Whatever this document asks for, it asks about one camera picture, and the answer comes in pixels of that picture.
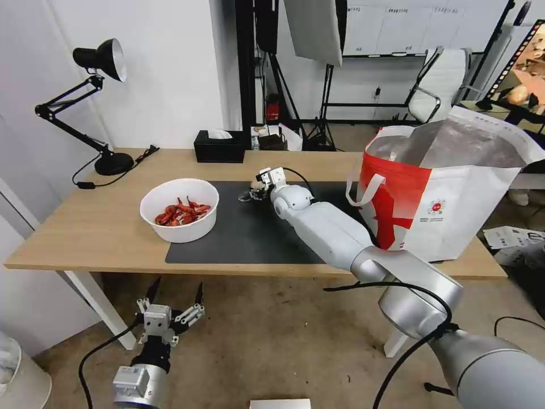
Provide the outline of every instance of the shopping bag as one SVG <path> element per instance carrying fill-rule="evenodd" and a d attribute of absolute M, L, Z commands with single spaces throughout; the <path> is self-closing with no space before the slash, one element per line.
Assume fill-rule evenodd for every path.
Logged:
<path fill-rule="evenodd" d="M 522 167 L 545 159 L 523 130 L 461 107 L 447 119 L 382 128 L 363 153 L 357 198 L 383 249 L 457 258 Z"/>

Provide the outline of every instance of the white bowl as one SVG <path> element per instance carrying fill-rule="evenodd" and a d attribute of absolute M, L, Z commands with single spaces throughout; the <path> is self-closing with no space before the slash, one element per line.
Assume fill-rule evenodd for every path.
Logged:
<path fill-rule="evenodd" d="M 159 226 L 155 218 L 165 212 L 165 207 L 178 203 L 180 197 L 187 204 L 187 196 L 210 209 L 203 218 L 181 226 Z M 140 216 L 149 223 L 163 240 L 171 243 L 188 243 L 206 235 L 216 224 L 216 209 L 220 195 L 209 182 L 200 179 L 175 179 L 154 187 L 140 202 Z"/>

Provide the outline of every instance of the white chair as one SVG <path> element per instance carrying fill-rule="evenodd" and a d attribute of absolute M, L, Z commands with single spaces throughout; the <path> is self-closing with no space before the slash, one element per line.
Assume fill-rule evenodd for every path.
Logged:
<path fill-rule="evenodd" d="M 410 114 L 422 123 L 445 119 L 469 72 L 471 51 L 464 49 L 428 50 L 426 61 L 407 97 Z"/>

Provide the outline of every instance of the concrete floor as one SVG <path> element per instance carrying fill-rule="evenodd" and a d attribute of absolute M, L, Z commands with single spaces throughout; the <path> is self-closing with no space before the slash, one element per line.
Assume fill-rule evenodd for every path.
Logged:
<path fill-rule="evenodd" d="M 339 126 L 338 147 L 359 151 L 372 137 L 371 127 Z M 504 199 L 488 227 L 510 224 L 543 229 L 545 215 L 529 220 L 539 194 L 528 208 Z M 107 273 L 104 288 L 126 321 L 136 311 L 152 274 Z M 182 336 L 172 352 L 170 394 L 161 409 L 248 407 L 251 399 L 310 398 L 314 409 L 370 408 L 393 364 L 382 344 L 391 325 L 380 312 L 379 289 L 326 294 L 324 286 L 350 279 L 164 276 L 156 302 L 182 309 L 204 282 L 207 319 Z M 494 320 L 515 315 L 543 323 L 516 285 L 505 280 L 463 282 L 463 304 L 455 322 L 463 329 L 492 334 Z M 545 361 L 545 333 L 533 325 L 503 321 L 500 336 Z M 50 408 L 85 407 L 77 377 L 80 359 L 111 333 L 99 323 L 44 352 L 36 361 L 53 377 Z M 136 352 L 115 343 L 95 354 L 85 374 L 95 408 L 111 408 L 111 381 L 119 365 Z M 397 372 L 383 408 L 459 408 L 452 397 L 430 394 L 423 382 L 445 385 L 431 350 L 420 349 Z"/>

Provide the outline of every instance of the black mat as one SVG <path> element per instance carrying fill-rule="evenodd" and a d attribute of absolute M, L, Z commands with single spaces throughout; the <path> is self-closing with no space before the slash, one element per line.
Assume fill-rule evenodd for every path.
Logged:
<path fill-rule="evenodd" d="M 216 225 L 191 243 L 172 243 L 167 263 L 179 264 L 323 264 L 294 229 L 280 220 L 270 200 L 239 202 L 248 182 L 210 182 L 220 194 Z M 363 224 L 348 204 L 344 182 L 312 182 L 318 200 L 334 204 Z"/>

